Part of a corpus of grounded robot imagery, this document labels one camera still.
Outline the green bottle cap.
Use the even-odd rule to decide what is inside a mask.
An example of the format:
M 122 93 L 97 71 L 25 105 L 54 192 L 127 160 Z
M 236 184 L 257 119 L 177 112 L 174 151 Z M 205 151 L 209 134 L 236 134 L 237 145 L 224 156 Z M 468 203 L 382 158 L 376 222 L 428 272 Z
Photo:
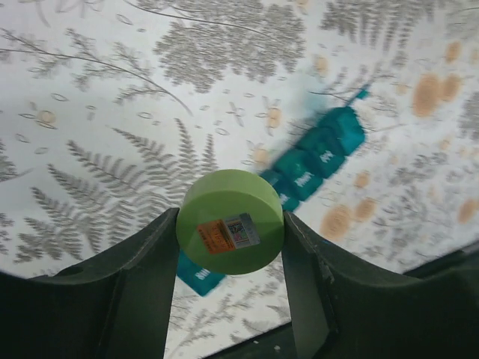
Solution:
M 284 245 L 284 215 L 275 189 L 257 174 L 226 169 L 197 179 L 176 220 L 177 241 L 209 271 L 248 274 L 269 265 Z

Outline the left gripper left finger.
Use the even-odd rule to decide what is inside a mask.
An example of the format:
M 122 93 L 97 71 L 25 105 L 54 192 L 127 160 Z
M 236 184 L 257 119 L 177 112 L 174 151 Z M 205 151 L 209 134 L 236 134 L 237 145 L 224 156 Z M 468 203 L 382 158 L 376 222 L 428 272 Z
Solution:
M 162 358 L 179 245 L 176 209 L 54 276 L 1 273 L 3 358 Z

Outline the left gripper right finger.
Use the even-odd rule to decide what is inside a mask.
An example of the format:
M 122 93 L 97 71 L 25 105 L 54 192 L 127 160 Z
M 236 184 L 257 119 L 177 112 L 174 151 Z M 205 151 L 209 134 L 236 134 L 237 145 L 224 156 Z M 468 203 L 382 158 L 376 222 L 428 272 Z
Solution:
M 282 260 L 300 358 L 476 358 L 478 266 L 426 277 L 375 266 L 284 216 Z

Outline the teal weekly pill organizer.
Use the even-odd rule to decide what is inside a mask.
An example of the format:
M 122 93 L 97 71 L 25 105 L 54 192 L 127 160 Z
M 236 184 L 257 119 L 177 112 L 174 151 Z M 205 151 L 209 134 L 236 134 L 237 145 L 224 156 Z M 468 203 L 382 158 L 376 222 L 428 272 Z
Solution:
M 275 189 L 283 214 L 294 212 L 306 202 L 363 145 L 365 130 L 352 104 L 368 94 L 369 87 L 365 85 L 344 105 L 329 109 L 272 165 L 257 174 Z M 180 249 L 177 276 L 197 294 L 205 296 L 227 274 L 200 267 Z

